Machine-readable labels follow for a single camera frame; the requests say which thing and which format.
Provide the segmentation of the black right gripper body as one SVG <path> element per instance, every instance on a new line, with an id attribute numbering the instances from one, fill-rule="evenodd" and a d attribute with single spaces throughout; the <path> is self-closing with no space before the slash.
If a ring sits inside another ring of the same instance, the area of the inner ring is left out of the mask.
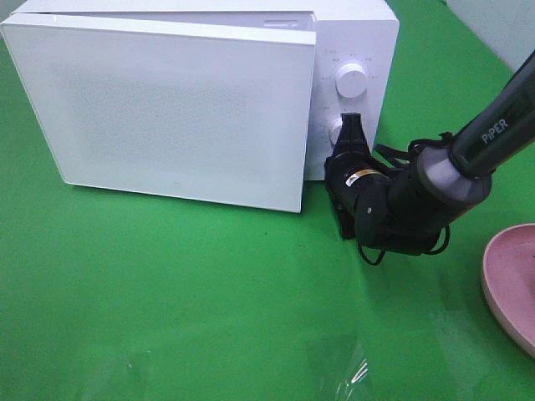
<path id="1" fill-rule="evenodd" d="M 387 205 L 390 168 L 364 143 L 336 144 L 324 163 L 325 186 L 334 209 L 365 209 Z"/>

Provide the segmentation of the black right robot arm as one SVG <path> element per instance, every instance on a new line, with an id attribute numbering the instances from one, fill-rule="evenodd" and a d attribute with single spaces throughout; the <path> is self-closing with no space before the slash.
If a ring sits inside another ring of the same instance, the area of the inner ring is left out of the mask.
<path id="1" fill-rule="evenodd" d="M 534 57 L 457 134 L 418 139 L 407 150 L 369 149 L 358 113 L 341 116 L 324 183 L 345 240 L 357 250 L 419 256 L 443 252 L 450 224 L 482 203 L 496 168 L 534 141 Z"/>

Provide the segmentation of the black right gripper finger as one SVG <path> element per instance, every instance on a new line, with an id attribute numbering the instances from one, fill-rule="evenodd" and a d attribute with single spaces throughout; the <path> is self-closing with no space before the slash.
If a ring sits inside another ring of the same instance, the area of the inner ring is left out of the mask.
<path id="1" fill-rule="evenodd" d="M 342 113 L 341 114 L 341 126 L 339 131 L 339 137 L 338 137 L 338 144 L 346 144 L 350 139 L 350 132 L 349 132 L 349 126 L 350 126 L 350 117 L 349 113 Z"/>
<path id="2" fill-rule="evenodd" d="M 364 134 L 361 114 L 352 113 L 349 116 L 350 128 L 349 139 L 352 146 L 367 146 L 368 142 Z"/>

